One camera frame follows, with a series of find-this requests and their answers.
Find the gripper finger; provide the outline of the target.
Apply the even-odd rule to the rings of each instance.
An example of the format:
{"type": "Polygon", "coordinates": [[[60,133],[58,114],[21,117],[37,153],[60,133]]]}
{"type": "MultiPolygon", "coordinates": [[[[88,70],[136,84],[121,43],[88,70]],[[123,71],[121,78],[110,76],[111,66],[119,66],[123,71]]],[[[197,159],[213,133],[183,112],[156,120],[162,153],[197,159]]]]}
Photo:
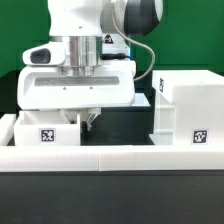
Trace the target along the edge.
{"type": "Polygon", "coordinates": [[[61,114],[63,117],[68,120],[71,124],[79,124],[80,123],[80,115],[75,110],[62,109],[61,114]]]}
{"type": "Polygon", "coordinates": [[[84,121],[87,125],[87,130],[90,131],[92,122],[101,114],[100,108],[88,108],[85,112],[84,121]]]}

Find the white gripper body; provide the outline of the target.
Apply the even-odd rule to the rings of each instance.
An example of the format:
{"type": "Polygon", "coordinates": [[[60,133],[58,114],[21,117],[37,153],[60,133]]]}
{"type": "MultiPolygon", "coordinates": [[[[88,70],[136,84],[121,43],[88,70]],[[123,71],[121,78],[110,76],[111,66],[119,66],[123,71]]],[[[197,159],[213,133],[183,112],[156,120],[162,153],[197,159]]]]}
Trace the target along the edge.
{"type": "Polygon", "coordinates": [[[23,110],[130,106],[135,72],[129,60],[104,61],[92,76],[65,76],[57,66],[26,66],[19,75],[17,102],[23,110]]]}

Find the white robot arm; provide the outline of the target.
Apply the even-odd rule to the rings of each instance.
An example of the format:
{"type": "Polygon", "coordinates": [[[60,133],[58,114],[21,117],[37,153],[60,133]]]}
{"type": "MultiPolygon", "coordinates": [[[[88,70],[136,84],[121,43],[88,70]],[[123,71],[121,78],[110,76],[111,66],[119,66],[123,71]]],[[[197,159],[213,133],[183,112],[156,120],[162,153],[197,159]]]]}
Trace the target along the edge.
{"type": "Polygon", "coordinates": [[[103,36],[125,42],[161,21],[163,0],[47,0],[50,41],[23,53],[18,79],[23,110],[85,111],[90,124],[103,107],[134,102],[136,64],[106,52],[103,36]]]}

